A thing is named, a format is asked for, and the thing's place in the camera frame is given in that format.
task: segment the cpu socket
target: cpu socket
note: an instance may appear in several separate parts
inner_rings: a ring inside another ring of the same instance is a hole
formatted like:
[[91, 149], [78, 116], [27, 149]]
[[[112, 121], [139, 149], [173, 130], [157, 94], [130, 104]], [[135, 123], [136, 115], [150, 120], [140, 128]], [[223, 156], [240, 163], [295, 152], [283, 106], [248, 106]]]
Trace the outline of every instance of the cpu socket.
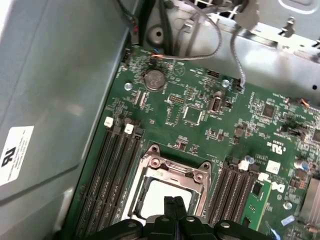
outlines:
[[187, 213], [201, 217], [210, 183], [210, 162], [192, 168], [161, 157], [159, 146], [153, 144], [139, 161], [122, 220], [131, 218], [145, 224], [147, 218], [163, 215], [165, 196], [181, 196]]

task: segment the blue wire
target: blue wire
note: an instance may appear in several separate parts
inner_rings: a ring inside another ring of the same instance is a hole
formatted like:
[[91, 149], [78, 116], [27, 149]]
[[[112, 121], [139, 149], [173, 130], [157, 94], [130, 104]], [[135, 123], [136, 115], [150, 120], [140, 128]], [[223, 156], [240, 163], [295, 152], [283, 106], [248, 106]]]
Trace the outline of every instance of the blue wire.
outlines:
[[276, 240], [281, 240], [280, 235], [276, 232], [276, 230], [270, 228], [271, 232], [274, 234]]

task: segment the green circuit board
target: green circuit board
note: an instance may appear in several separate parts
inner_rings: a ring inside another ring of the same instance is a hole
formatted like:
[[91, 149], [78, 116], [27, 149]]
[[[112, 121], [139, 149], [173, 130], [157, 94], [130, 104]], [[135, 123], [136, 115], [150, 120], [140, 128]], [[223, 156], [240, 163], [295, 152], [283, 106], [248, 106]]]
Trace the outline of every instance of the green circuit board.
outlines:
[[[211, 162], [210, 194], [226, 158], [243, 160], [251, 156], [259, 171], [268, 174], [268, 179], [258, 181], [258, 194], [254, 189], [249, 193], [240, 223], [246, 219], [249, 228], [270, 236], [275, 230], [282, 240], [295, 239], [294, 234], [302, 240], [319, 239], [319, 235], [310, 233], [297, 221], [311, 177], [307, 174], [296, 185], [291, 182], [296, 177], [297, 159], [318, 166], [320, 114], [317, 109], [288, 104], [286, 97], [250, 83], [239, 90], [237, 79], [191, 62], [154, 58], [151, 52], [138, 46], [132, 47], [128, 54], [127, 63], [119, 66], [110, 89], [62, 231], [65, 236], [76, 231], [80, 212], [84, 211], [84, 191], [104, 141], [105, 119], [110, 117], [130, 119], [144, 130], [135, 166], [151, 144], [159, 145], [161, 155], [185, 165], [198, 167], [205, 161]], [[146, 89], [143, 76], [150, 70], [165, 75], [165, 85], [158, 92]], [[228, 80], [228, 87], [222, 87], [223, 80]], [[212, 111], [213, 98], [221, 91], [218, 111]], [[303, 137], [294, 136], [284, 134], [284, 126], [307, 130]], [[134, 172], [131, 171], [125, 185], [127, 190]], [[284, 208], [286, 202], [292, 204], [291, 209]], [[290, 216], [294, 220], [283, 224], [282, 220]]]

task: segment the white sticker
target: white sticker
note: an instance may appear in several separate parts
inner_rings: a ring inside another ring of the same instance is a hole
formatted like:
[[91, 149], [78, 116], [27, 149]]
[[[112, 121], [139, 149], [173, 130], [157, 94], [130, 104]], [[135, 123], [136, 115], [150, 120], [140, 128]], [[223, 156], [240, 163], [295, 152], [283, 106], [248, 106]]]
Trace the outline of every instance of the white sticker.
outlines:
[[277, 175], [279, 173], [280, 166], [280, 162], [269, 160], [265, 170], [269, 173]]
[[292, 223], [295, 220], [295, 217], [290, 215], [288, 217], [286, 217], [285, 219], [281, 220], [282, 226], [288, 225], [290, 223]]
[[0, 158], [0, 186], [18, 178], [33, 130], [34, 126], [10, 128]]

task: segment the cable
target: cable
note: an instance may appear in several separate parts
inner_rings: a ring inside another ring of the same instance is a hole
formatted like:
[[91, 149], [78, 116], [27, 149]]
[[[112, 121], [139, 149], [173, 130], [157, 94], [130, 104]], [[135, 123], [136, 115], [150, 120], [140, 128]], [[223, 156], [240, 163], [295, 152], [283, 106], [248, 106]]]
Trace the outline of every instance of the cable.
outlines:
[[121, 2], [121, 0], [113, 0], [116, 11], [118, 11], [122, 20], [129, 27], [132, 44], [139, 43], [139, 20], [133, 15]]
[[244, 88], [245, 83], [246, 83], [246, 74], [245, 74], [245, 71], [241, 65], [239, 58], [238, 58], [238, 55], [236, 52], [236, 45], [235, 45], [236, 37], [241, 32], [241, 30], [242, 30], [242, 27], [239, 25], [236, 25], [235, 31], [233, 32], [231, 40], [230, 40], [230, 49], [231, 49], [232, 57], [233, 57], [236, 65], [238, 67], [238, 70], [240, 72], [240, 87]]
[[210, 17], [207, 16], [207, 14], [205, 14], [198, 6], [196, 6], [195, 4], [193, 4], [191, 1], [189, 0], [182, 0], [184, 1], [186, 4], [190, 5], [191, 7], [193, 7], [199, 14], [200, 16], [206, 18], [209, 23], [215, 28], [217, 35], [218, 35], [218, 46], [216, 47], [216, 49], [208, 55], [198, 55], [198, 56], [169, 56], [169, 55], [153, 55], [152, 57], [158, 57], [158, 58], [163, 58], [163, 59], [173, 59], [173, 60], [200, 60], [200, 59], [208, 59], [211, 58], [213, 55], [215, 55], [217, 53], [217, 51], [220, 49], [221, 45], [222, 45], [222, 35], [220, 32], [220, 29], [218, 27], [218, 25], [213, 22], [211, 20]]
[[[212, 5], [212, 6], [208, 6], [204, 9], [202, 9], [202, 11], [205, 13], [205, 14], [212, 14], [212, 13], [219, 13], [220, 12], [220, 6], [218, 5]], [[194, 26], [193, 28], [195, 27], [196, 24], [198, 24], [199, 22], [199, 19], [200, 19], [201, 15], [198, 13], [198, 12], [195, 12], [189, 19], [190, 20], [193, 20], [194, 22]], [[182, 28], [180, 28], [180, 30], [178, 31], [178, 34], [177, 34], [177, 37], [176, 37], [176, 40], [175, 40], [175, 44], [174, 44], [174, 52], [173, 54], [176, 56], [176, 55], [179, 55], [179, 52], [180, 52], [180, 46], [181, 46], [181, 43], [182, 43], [182, 40], [184, 38], [184, 33], [190, 29], [189, 26], [187, 25], [183, 25]]]

